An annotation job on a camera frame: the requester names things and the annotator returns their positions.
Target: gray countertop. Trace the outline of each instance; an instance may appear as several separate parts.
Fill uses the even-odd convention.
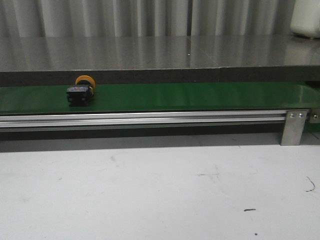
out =
[[[0,86],[319,81],[320,40],[292,35],[0,38]]]

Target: metal bracket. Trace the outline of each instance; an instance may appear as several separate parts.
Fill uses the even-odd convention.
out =
[[[320,108],[312,108],[310,114],[311,124],[320,124]]]
[[[304,130],[307,114],[307,110],[287,112],[281,146],[297,146],[300,144],[300,139]]]

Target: corrugated metal wall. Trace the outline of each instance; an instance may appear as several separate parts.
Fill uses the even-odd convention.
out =
[[[269,35],[295,0],[0,0],[0,37]]]

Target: metal support leg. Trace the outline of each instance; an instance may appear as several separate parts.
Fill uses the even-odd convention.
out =
[[[297,146],[300,144],[307,113],[307,110],[287,112],[281,146]]]

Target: white bottle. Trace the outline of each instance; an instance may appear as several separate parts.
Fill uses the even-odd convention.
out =
[[[320,38],[320,0],[295,0],[291,31],[308,38]]]

